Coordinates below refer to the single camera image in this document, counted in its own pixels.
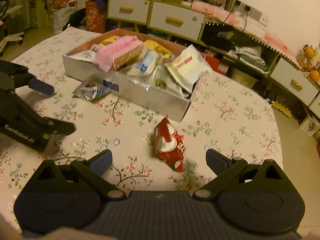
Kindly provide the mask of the white triangular snack bag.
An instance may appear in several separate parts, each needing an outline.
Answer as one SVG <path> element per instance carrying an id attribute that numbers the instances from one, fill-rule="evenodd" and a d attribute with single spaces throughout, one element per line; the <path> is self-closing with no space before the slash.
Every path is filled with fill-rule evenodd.
<path id="1" fill-rule="evenodd" d="M 99 44 L 93 44 L 89 50 L 84 50 L 82 52 L 73 54 L 69 56 L 71 59 L 78 60 L 78 61 L 84 61 L 84 62 L 90 62 L 92 63 L 97 52 L 100 50 L 102 46 Z"/>

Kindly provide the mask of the pink wafer snack packet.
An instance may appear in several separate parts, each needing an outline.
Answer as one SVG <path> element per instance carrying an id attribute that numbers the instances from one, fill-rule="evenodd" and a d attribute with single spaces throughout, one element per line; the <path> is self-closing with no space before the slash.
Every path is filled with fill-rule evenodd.
<path id="1" fill-rule="evenodd" d="M 93 64 L 105 72 L 110 69 L 118 70 L 139 56 L 143 48 L 144 43 L 136 36 L 123 36 L 100 48 L 93 59 Z"/>

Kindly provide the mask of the cream red-label snack packet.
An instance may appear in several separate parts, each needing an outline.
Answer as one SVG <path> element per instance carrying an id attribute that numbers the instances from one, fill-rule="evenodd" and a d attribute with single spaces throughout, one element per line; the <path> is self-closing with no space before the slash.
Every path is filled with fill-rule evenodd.
<path id="1" fill-rule="evenodd" d="M 193 86 L 204 75 L 213 70 L 199 51 L 190 45 L 180 55 L 165 67 L 174 80 L 189 94 L 193 92 Z"/>

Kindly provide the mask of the white pistachio snack bag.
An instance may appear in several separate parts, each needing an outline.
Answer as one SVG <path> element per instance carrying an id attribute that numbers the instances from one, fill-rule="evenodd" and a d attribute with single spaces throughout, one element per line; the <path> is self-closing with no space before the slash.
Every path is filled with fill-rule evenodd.
<path id="1" fill-rule="evenodd" d="M 161 66 L 155 69 L 151 84 L 153 87 L 162 89 L 182 98 L 188 98 L 190 95 L 175 81 L 169 71 Z"/>

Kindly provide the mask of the white blue rice cracker packet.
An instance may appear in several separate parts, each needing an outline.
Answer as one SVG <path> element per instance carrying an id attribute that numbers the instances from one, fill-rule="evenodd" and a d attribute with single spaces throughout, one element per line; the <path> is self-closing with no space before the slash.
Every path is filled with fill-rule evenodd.
<path id="1" fill-rule="evenodd" d="M 155 50 L 144 48 L 138 61 L 126 68 L 128 76 L 149 76 L 155 69 L 161 55 Z"/>

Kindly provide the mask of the yellow printed snack bag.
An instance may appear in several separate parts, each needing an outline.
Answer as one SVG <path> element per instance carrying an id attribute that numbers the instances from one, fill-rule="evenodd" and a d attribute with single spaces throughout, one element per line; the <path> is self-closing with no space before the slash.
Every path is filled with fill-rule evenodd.
<path id="1" fill-rule="evenodd" d="M 159 44 L 158 42 L 154 40 L 146 40 L 144 41 L 144 44 L 149 49 L 155 50 L 156 52 L 162 54 L 163 56 L 170 56 L 171 51 L 165 48 L 163 45 Z"/>

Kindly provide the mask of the plain yellow snack bag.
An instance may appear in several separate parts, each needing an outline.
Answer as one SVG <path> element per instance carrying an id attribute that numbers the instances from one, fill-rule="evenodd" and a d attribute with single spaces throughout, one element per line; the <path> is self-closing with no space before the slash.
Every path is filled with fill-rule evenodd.
<path id="1" fill-rule="evenodd" d="M 120 38 L 120 37 L 119 37 L 119 36 L 116 36 L 116 35 L 111 36 L 111 37 L 106 38 L 106 39 L 104 39 L 103 41 L 101 41 L 101 42 L 99 43 L 99 45 L 100 45 L 100 46 L 106 46 L 106 45 L 108 45 L 108 44 L 112 44 L 113 42 L 115 42 L 115 41 L 118 40 L 119 38 Z"/>

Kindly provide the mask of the silver foil snack packet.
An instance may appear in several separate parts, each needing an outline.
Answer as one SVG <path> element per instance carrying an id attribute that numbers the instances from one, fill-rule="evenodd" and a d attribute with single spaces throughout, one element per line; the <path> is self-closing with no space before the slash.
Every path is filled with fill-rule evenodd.
<path id="1" fill-rule="evenodd" d="M 86 101 L 93 101 L 110 94 L 110 89 L 91 80 L 85 80 L 76 87 L 73 95 Z"/>

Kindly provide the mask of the floral tablecloth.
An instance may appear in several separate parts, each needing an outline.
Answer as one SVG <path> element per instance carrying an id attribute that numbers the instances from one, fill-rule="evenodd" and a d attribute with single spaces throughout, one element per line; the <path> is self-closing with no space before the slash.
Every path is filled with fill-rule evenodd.
<path id="1" fill-rule="evenodd" d="M 253 164 L 265 159 L 283 163 L 272 107 L 252 90 L 212 72 L 200 81 L 183 120 L 172 123 L 184 136 L 185 155 L 183 172 L 170 169 L 154 154 L 152 133 L 161 115 L 112 94 L 97 103 L 73 96 L 79 83 L 65 74 L 62 56 L 95 37 L 68 28 L 15 59 L 56 89 L 48 99 L 29 88 L 17 94 L 39 115 L 73 122 L 76 131 L 62 139 L 52 137 L 42 153 L 1 135 L 1 214 L 14 228 L 14 202 L 46 159 L 68 164 L 109 149 L 113 165 L 104 178 L 125 192 L 195 191 L 215 177 L 205 161 L 210 148 Z"/>

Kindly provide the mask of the white office chair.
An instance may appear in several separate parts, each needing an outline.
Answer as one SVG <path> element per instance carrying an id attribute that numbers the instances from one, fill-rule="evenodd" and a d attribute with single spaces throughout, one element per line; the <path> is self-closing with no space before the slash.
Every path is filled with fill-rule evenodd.
<path id="1" fill-rule="evenodd" d="M 9 0 L 1 0 L 1 57 L 8 44 L 21 45 L 23 38 L 23 5 L 11 7 Z"/>

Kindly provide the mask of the orange printed bag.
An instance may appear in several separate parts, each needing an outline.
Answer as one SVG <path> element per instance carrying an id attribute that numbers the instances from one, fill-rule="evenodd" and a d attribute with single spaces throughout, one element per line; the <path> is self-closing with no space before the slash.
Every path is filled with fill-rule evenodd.
<path id="1" fill-rule="evenodd" d="M 97 3 L 93 1 L 86 1 L 85 6 L 86 30 L 94 33 L 104 33 L 106 26 L 106 11 L 100 10 Z"/>

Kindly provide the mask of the red storage box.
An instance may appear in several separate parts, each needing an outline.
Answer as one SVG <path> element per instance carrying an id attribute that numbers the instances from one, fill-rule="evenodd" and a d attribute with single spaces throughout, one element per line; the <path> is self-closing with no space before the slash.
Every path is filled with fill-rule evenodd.
<path id="1" fill-rule="evenodd" d="M 208 62 L 208 64 L 211 66 L 211 68 L 221 75 L 226 75 L 229 69 L 229 65 L 226 63 L 223 63 L 219 59 L 212 57 L 210 55 L 207 55 L 205 53 L 201 53 L 202 57 Z"/>

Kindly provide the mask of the pink cardboard tray box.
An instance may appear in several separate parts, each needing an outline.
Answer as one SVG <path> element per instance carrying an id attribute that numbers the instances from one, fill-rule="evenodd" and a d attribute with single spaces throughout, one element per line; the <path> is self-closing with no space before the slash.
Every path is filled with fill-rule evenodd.
<path id="1" fill-rule="evenodd" d="M 183 45 L 161 38 L 151 37 L 146 34 L 136 33 L 125 29 L 114 29 L 101 34 L 96 38 L 79 45 L 67 54 L 64 54 L 63 63 L 67 76 L 79 81 L 84 81 L 91 76 L 95 77 L 100 84 L 110 88 L 114 95 L 163 116 L 167 116 L 174 121 L 182 121 L 195 97 L 196 85 L 193 86 L 191 95 L 188 98 L 183 98 L 167 90 L 147 85 L 139 81 L 133 81 L 128 76 L 114 70 L 105 72 L 90 62 L 78 61 L 71 58 L 72 55 L 88 50 L 93 44 L 98 44 L 114 35 L 136 36 L 141 41 L 154 40 L 170 50 L 174 55 L 179 55 L 185 49 L 185 46 Z"/>

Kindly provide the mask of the oranges on stand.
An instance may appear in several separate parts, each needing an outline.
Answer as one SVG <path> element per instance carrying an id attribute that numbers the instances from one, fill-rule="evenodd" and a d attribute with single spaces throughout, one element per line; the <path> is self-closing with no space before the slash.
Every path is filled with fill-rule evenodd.
<path id="1" fill-rule="evenodd" d="M 319 47 L 304 45 L 297 56 L 298 64 L 314 83 L 319 83 Z"/>

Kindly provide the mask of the pink cloth runner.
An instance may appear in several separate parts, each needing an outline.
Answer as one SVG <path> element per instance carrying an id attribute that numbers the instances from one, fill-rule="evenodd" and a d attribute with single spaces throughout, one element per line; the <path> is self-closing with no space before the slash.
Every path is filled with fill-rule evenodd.
<path id="1" fill-rule="evenodd" d="M 230 13 L 221 7 L 216 7 L 198 0 L 192 2 L 191 9 L 195 12 L 204 14 L 204 19 L 206 21 L 226 24 L 240 32 L 244 29 L 245 34 L 248 34 L 257 41 L 271 47 L 296 68 L 301 68 L 292 50 L 283 41 L 268 32 L 266 27 L 259 22 L 250 19 L 249 17 L 242 17 L 240 14 Z"/>

